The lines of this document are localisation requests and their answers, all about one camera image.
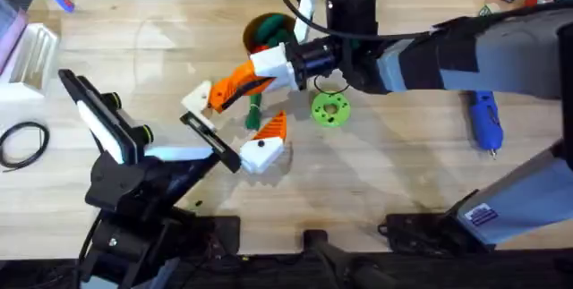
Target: white toy piece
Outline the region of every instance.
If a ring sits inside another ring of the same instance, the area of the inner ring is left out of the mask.
[[[262,174],[285,149],[280,137],[247,141],[239,152],[242,167],[251,174]]]

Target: white box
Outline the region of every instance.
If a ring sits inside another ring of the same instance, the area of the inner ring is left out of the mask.
[[[57,72],[58,43],[59,37],[44,24],[26,26],[0,75],[0,102],[44,97],[47,81]]]

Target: coiled black cable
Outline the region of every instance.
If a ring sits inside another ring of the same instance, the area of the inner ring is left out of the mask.
[[[5,143],[5,141],[8,139],[8,137],[12,136],[17,131],[24,129],[24,128],[30,128],[30,127],[38,128],[38,129],[40,129],[41,132],[44,133],[44,140],[43,141],[41,140],[41,135],[40,135],[40,146],[39,146],[38,151],[36,151],[34,154],[32,154],[32,156],[30,156],[30,157],[28,157],[28,158],[26,158],[20,162],[9,162],[4,157],[4,143]],[[49,140],[50,140],[50,131],[47,129],[46,126],[43,126],[39,123],[33,123],[33,122],[18,123],[14,127],[8,129],[2,135],[2,137],[0,137],[0,165],[8,168],[8,170],[4,171],[4,173],[13,172],[15,170],[22,169],[26,166],[31,165],[35,161],[37,161],[38,158],[40,156],[42,156],[42,154],[44,154],[44,152],[46,151],[47,144],[49,143]]]

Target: black cylinder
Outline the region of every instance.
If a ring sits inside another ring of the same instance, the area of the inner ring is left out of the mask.
[[[132,136],[143,146],[153,142],[153,132],[151,132],[151,128],[147,124],[132,128]]]
[[[338,67],[338,54],[338,44],[330,37],[286,45],[286,59],[293,65],[299,89],[306,89],[306,80],[313,76],[330,76]]]
[[[329,29],[353,34],[376,35],[376,0],[326,0]]]
[[[115,92],[104,93],[101,95],[101,99],[104,104],[112,110],[119,110],[122,108],[122,99],[119,98],[119,95]]]

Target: orange object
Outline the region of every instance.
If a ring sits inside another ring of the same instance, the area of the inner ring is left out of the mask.
[[[210,107],[215,109],[219,113],[223,112],[223,110],[225,110],[223,105],[231,97],[233,97],[235,95],[235,93],[237,92],[238,89],[240,89],[243,85],[245,85],[249,82],[263,80],[263,79],[265,79],[265,78],[255,75],[254,65],[252,64],[251,60],[245,62],[244,64],[241,64],[239,67],[237,67],[235,69],[235,71],[233,72],[233,74],[230,77],[227,77],[227,78],[225,78],[225,79],[223,79],[223,80],[221,80],[221,81],[219,81],[213,85],[213,87],[211,88],[210,95],[209,95]],[[272,79],[262,83],[260,86],[246,91],[243,95],[244,96],[251,96],[251,95],[261,93],[274,80],[275,79],[272,78]]]
[[[287,114],[281,111],[272,118],[269,123],[252,138],[253,140],[261,140],[265,138],[280,137],[282,140],[287,138]]]

